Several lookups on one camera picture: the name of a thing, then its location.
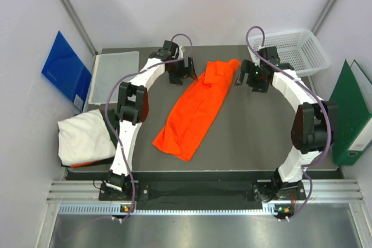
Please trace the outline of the orange t-shirt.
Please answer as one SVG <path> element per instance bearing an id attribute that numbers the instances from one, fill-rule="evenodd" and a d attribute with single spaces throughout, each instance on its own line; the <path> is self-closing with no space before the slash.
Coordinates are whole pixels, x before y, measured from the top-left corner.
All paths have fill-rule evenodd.
<path id="1" fill-rule="evenodd" d="M 240 65 L 237 59 L 208 62 L 172 108 L 153 145 L 190 161 L 219 113 Z"/>

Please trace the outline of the white plastic basket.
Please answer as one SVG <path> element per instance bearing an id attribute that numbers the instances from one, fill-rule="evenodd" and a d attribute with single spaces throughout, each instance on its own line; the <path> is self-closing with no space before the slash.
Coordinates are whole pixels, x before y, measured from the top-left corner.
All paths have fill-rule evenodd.
<path id="1" fill-rule="evenodd" d="M 308 77 L 330 67 L 330 60 L 316 36 L 305 29 L 280 31 L 250 35 L 251 47 L 258 51 L 261 47 L 277 48 L 282 63 L 289 63 L 298 77 Z"/>

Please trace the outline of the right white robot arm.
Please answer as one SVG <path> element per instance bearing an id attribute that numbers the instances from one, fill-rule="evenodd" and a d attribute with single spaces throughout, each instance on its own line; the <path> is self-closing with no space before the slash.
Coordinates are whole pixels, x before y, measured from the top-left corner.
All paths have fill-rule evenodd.
<path id="1" fill-rule="evenodd" d="M 282 93 L 296 113 L 291 130 L 292 148 L 287 158 L 274 171 L 270 185 L 262 186 L 255 190 L 257 199 L 269 202 L 272 199 L 285 199 L 299 190 L 303 172 L 307 166 L 317 159 L 327 144 L 327 126 L 318 100 L 303 90 L 296 82 L 303 84 L 296 75 L 294 68 L 288 63 L 276 66 L 280 71 L 275 71 L 269 65 L 262 63 L 255 65 L 249 60 L 242 62 L 235 85 L 242 85 L 245 76 L 246 83 L 253 92 L 265 93 L 269 85 Z"/>

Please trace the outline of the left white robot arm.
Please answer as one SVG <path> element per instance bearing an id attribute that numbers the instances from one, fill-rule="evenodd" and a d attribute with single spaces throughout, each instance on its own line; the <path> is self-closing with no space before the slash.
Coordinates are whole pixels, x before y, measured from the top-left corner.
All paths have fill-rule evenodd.
<path id="1" fill-rule="evenodd" d="M 122 81 L 118 86 L 116 114 L 119 130 L 109 127 L 117 138 L 117 148 L 106 179 L 106 186 L 118 199 L 134 196 L 131 161 L 135 142 L 149 114 L 148 90 L 163 73 L 168 73 L 169 82 L 174 84 L 181 84 L 185 78 L 198 79 L 192 57 L 173 59 L 172 56 L 152 53 L 139 73 L 130 75 L 130 81 Z"/>

